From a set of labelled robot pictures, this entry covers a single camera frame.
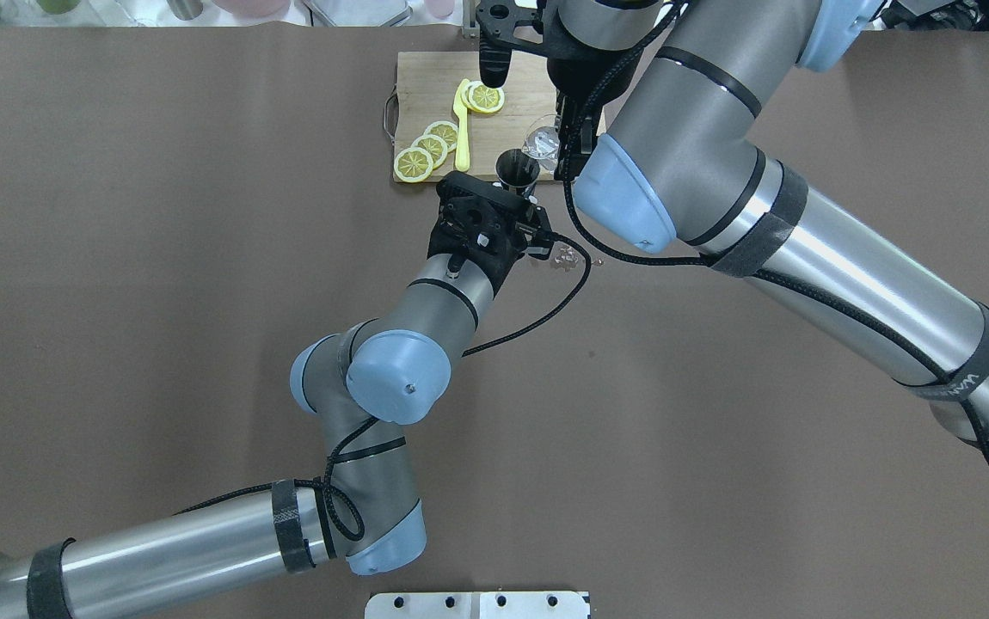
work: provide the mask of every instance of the pink object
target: pink object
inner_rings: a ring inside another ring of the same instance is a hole
[[[452,15],[452,9],[456,8],[456,0],[425,0],[429,15],[442,19]]]
[[[239,17],[273,15],[291,3],[292,0],[215,0],[216,7]]]

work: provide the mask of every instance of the blue plastic cap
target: blue plastic cap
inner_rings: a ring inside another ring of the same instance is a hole
[[[292,362],[292,369],[289,372],[289,389],[292,391],[292,397],[295,397],[295,403],[299,404],[303,412],[315,414],[315,409],[310,407],[310,402],[307,402],[307,395],[303,391],[303,372],[307,369],[307,360],[310,359],[310,354],[315,351],[315,348],[318,348],[319,344],[322,344],[322,342],[328,340],[330,337],[334,336],[329,334],[329,336],[310,345]]]
[[[405,426],[427,416],[451,375],[448,355],[436,341],[395,329],[374,334],[357,349],[346,385],[369,415]]]
[[[608,133],[598,138],[597,148],[574,181],[574,204],[648,254],[658,254],[679,236],[651,183]]]
[[[796,66],[817,71],[835,66],[881,3],[882,0],[824,0],[808,36],[808,46]]]
[[[358,576],[391,572],[392,569],[399,569],[417,559],[424,551],[426,541],[422,501],[419,501],[419,505],[385,536],[373,542],[369,548],[347,556],[346,561],[349,561],[349,569]]]

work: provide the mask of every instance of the brown tabletop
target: brown tabletop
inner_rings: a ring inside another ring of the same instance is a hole
[[[321,471],[287,369],[387,312],[436,212],[385,164],[396,53],[467,48],[448,27],[0,30],[0,551]],[[989,34],[865,35],[794,71],[752,140],[989,303]],[[522,261],[479,340],[577,277]],[[411,567],[335,561],[165,616],[498,587],[590,591],[596,619],[989,616],[979,454],[722,275],[607,260],[464,361],[408,441]]]

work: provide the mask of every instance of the wooden cutting board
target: wooden cutting board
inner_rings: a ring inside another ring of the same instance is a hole
[[[396,127],[395,156],[415,141],[429,123],[450,120],[452,96],[462,79],[479,79],[479,52],[400,52],[396,71],[399,95],[399,125]],[[468,132],[471,169],[468,174],[495,181],[495,160],[503,152],[519,149],[535,121],[556,111],[556,89],[549,81],[545,58],[532,54],[513,55],[506,80],[506,105],[498,113],[470,113]],[[436,183],[450,173],[454,153],[426,180]],[[392,177],[399,181],[392,172]],[[541,169],[541,181],[552,181],[552,173]]]

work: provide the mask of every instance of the lemon slice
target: lemon slice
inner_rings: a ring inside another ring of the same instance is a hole
[[[445,154],[451,153],[456,149],[456,132],[459,128],[456,127],[455,122],[449,120],[439,120],[437,122],[429,123],[427,129],[423,131],[423,134],[428,134],[428,136],[436,136],[445,140],[445,144],[448,144],[448,150]]]
[[[396,156],[396,176],[404,183],[421,183],[433,172],[433,156],[429,151],[411,146]]]
[[[483,86],[483,82],[472,82],[464,91],[464,105],[475,113],[497,113],[506,105],[506,93],[501,88]]]
[[[435,169],[440,168],[440,164],[445,163],[446,158],[448,158],[448,144],[445,144],[443,138],[434,136],[432,133],[417,137],[411,145],[427,150],[433,156]]]

